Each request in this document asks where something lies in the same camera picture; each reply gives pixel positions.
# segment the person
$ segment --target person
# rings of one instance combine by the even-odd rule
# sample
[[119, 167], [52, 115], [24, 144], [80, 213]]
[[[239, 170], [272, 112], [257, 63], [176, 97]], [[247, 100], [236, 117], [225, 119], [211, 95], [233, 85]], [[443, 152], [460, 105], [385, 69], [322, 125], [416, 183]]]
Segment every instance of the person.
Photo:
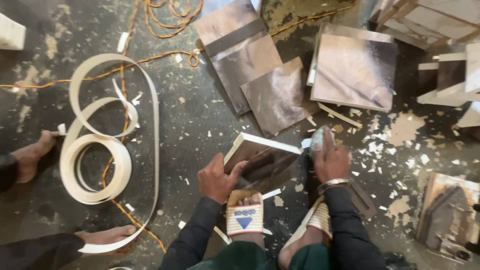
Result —
[[[324, 184], [333, 179], [347, 179], [350, 165], [346, 148], [342, 145], [335, 146], [330, 136], [325, 136], [324, 140], [325, 149], [317, 146], [315, 151], [314, 166], [317, 180]], [[230, 245], [214, 258], [202, 261], [217, 215], [246, 164], [245, 161], [240, 162], [230, 175], [225, 175], [223, 155], [217, 154], [198, 172], [202, 198], [189, 222], [167, 249], [159, 270], [268, 268], [261, 233], [246, 232], [232, 235], [233, 242]], [[239, 200], [237, 207], [258, 205], [258, 200], [258, 197], [251, 196]], [[325, 190], [323, 200], [314, 209], [310, 219], [314, 217], [318, 217], [319, 220], [328, 219], [329, 214], [333, 235], [327, 230], [328, 220], [327, 222], [323, 220], [319, 225], [312, 222], [311, 226], [302, 231], [301, 237], [292, 239], [293, 241], [289, 241], [291, 243], [280, 251], [279, 267], [282, 270], [386, 269], [378, 248], [370, 242], [347, 189], [342, 185], [334, 185]]]
[[[30, 182], [37, 173], [40, 158], [54, 146], [58, 132], [42, 131], [40, 139], [7, 155], [0, 155], [0, 192], [15, 184]], [[88, 233], [59, 233], [37, 239], [0, 245], [0, 269], [59, 269], [79, 258], [78, 252], [85, 244], [110, 244], [121, 241], [136, 231], [126, 225], [107, 231]], [[118, 250], [125, 252], [128, 246]]]

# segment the edge banding tape roll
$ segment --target edge banding tape roll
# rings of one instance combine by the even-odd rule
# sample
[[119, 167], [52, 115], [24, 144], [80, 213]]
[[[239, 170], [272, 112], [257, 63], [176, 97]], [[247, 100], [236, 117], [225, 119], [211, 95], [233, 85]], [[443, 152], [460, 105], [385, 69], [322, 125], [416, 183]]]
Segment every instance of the edge banding tape roll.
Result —
[[[106, 200], [110, 200], [118, 196], [123, 189], [127, 186], [128, 180], [132, 172], [132, 160], [130, 154], [128, 153], [127, 148], [115, 137], [121, 137], [129, 134], [134, 130], [135, 126], [138, 123], [138, 113], [135, 107], [128, 101], [122, 100], [120, 98], [101, 98], [93, 103], [90, 103], [85, 109], [81, 110], [78, 94], [80, 92], [80, 85], [88, 74], [94, 67], [108, 62], [108, 61], [125, 61], [135, 64], [144, 74], [147, 79], [148, 86], [150, 88], [150, 93], [152, 95], [152, 104], [153, 104], [153, 115], [154, 115], [154, 149], [155, 149], [155, 197], [152, 204], [152, 209], [148, 219], [142, 225], [142, 227], [137, 230], [134, 234], [127, 237], [126, 239], [106, 245], [96, 245], [96, 244], [85, 244], [83, 248], [78, 250], [83, 253], [105, 253], [116, 250], [129, 242], [135, 239], [145, 228], [147, 223], [152, 217], [156, 202], [158, 200], [158, 179], [159, 179], [159, 118], [158, 118], [158, 97], [156, 94], [155, 86], [152, 82], [152, 79], [148, 74], [143, 70], [135, 61], [132, 59], [122, 56], [115, 53], [106, 53], [93, 56], [86, 61], [84, 61], [73, 73], [72, 82], [70, 83], [70, 103], [75, 113], [75, 120], [72, 122], [68, 133], [63, 142], [61, 154], [60, 154], [60, 175], [63, 182], [63, 185], [67, 189], [67, 192], [77, 201], [84, 204], [99, 204]], [[88, 123], [88, 118], [95, 113], [99, 108], [106, 105], [107, 103], [113, 101], [121, 101], [124, 105], [128, 106], [130, 123], [125, 130], [125, 132], [110, 136], [103, 134], [93, 128]], [[86, 127], [88, 130], [93, 132], [93, 134], [88, 134], [78, 138], [82, 127]], [[109, 185], [101, 190], [95, 191], [94, 189], [88, 187], [85, 181], [82, 178], [80, 173], [80, 161], [76, 160], [77, 158], [82, 158], [86, 148], [89, 147], [92, 143], [101, 143], [109, 149], [115, 159], [115, 171]]]

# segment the white sandal strap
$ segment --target white sandal strap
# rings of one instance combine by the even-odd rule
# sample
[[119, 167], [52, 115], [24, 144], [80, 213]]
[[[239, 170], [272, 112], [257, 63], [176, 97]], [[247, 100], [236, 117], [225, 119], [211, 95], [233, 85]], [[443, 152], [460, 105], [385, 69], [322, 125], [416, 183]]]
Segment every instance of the white sandal strap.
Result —
[[263, 233], [263, 205], [227, 207], [227, 235], [240, 233]]

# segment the black sleeve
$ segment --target black sleeve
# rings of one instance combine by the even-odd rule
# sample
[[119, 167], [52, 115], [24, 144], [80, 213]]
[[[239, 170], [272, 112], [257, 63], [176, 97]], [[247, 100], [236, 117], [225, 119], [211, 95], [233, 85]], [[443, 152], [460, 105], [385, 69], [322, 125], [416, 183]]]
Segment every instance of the black sleeve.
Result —
[[0, 245], [0, 269], [57, 270], [79, 258], [85, 245], [82, 238], [72, 233], [60, 233]]
[[222, 205], [202, 197], [192, 218], [168, 247], [159, 270], [185, 270], [201, 262]]
[[9, 190], [17, 179], [17, 160], [12, 155], [0, 155], [0, 192]]
[[338, 269], [386, 269], [378, 248], [370, 242], [346, 188], [329, 188], [325, 198], [332, 223], [333, 258]]

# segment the blue triangle logo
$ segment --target blue triangle logo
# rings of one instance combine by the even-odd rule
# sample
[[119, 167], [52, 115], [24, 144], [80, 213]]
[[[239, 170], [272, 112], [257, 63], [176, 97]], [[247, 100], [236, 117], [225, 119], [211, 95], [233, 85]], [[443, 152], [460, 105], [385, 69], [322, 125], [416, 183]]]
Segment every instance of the blue triangle logo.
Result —
[[245, 229], [247, 228], [248, 224], [250, 224], [250, 222], [253, 220], [253, 218], [251, 217], [247, 217], [247, 218], [237, 218], [237, 221], [238, 223], [240, 224], [240, 226]]

